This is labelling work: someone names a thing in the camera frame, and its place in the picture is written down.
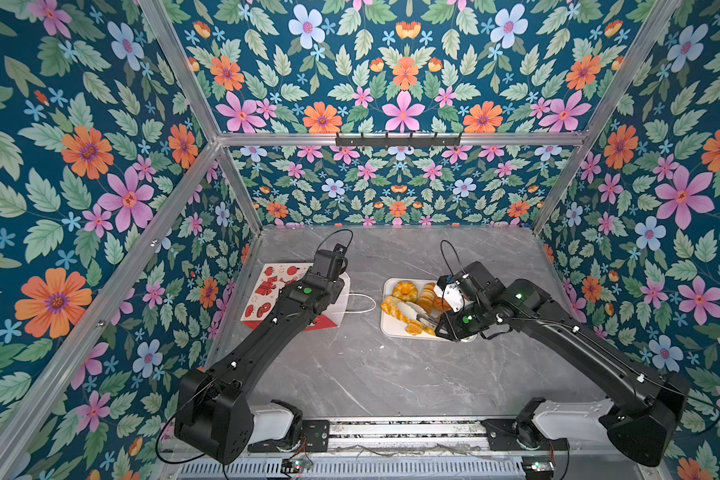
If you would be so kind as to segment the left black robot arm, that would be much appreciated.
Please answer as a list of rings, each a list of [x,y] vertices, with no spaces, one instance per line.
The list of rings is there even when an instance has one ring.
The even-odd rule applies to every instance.
[[[181,380],[174,436],[228,465],[253,444],[291,448],[300,441],[303,413],[282,401],[259,406],[248,396],[284,348],[339,298],[347,247],[319,249],[305,275],[284,286],[264,320],[230,353]]]

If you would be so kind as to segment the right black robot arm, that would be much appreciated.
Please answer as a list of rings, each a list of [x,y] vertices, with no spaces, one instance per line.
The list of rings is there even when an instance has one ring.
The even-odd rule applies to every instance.
[[[609,443],[628,459],[657,467],[687,405],[689,381],[642,365],[575,320],[545,290],[526,279],[505,285],[480,262],[435,283],[445,309],[435,333],[453,342],[507,327],[540,342],[605,394],[593,402],[531,399],[511,432],[528,450],[555,440]]]

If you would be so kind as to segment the yellow fake bread piece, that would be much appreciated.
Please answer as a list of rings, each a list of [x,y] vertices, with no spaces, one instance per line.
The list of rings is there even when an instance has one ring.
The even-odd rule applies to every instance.
[[[417,321],[408,323],[398,311],[398,305],[404,301],[393,296],[386,297],[381,303],[381,330],[390,337],[435,336],[434,329],[425,327]]]

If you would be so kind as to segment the metal tongs white tips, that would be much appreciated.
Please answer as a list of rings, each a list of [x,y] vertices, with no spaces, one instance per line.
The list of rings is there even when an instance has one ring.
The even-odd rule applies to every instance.
[[[398,305],[398,311],[404,316],[408,323],[417,321],[431,329],[436,329],[438,326],[439,321],[415,303],[402,302]]]

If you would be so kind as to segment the long twisted fake bread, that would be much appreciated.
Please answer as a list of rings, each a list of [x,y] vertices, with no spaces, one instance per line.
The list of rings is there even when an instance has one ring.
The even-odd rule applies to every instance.
[[[430,314],[435,308],[435,303],[437,299],[435,287],[435,283],[425,284],[419,292],[419,296],[416,300],[416,305],[419,306],[427,314]]]

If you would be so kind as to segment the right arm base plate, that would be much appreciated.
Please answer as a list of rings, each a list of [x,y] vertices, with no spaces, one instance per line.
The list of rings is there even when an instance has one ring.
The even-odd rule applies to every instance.
[[[513,418],[486,418],[480,421],[486,430],[489,447],[495,451],[567,451],[565,439],[550,440],[531,423],[518,423]]]

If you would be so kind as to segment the round orange bun fake bread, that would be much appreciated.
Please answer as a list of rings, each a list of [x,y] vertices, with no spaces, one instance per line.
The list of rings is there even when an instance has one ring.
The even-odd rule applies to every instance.
[[[392,296],[404,302],[415,302],[419,297],[419,290],[413,282],[403,280],[394,286]]]

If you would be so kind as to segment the white red paper bag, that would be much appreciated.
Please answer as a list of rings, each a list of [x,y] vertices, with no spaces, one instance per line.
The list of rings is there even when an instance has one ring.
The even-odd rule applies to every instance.
[[[294,320],[303,310],[313,313],[312,307],[304,308],[303,304],[318,294],[314,287],[301,284],[311,266],[308,262],[265,263],[239,317],[240,322],[255,329],[265,320]],[[377,302],[371,296],[350,290],[347,273],[340,274],[339,279],[344,286],[337,299],[320,311],[307,326],[307,332],[337,329],[347,315],[368,313],[376,307]]]

